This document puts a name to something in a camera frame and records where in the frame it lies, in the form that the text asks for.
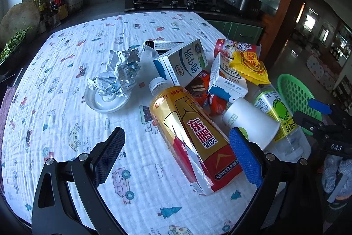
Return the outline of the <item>right gloved hand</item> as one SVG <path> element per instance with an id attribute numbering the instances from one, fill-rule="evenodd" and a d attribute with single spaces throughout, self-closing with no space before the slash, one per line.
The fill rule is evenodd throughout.
<path id="1" fill-rule="evenodd" d="M 329 195 L 329 203 L 351 197 L 351 159 L 327 155 L 323 164 L 322 187 Z"/>

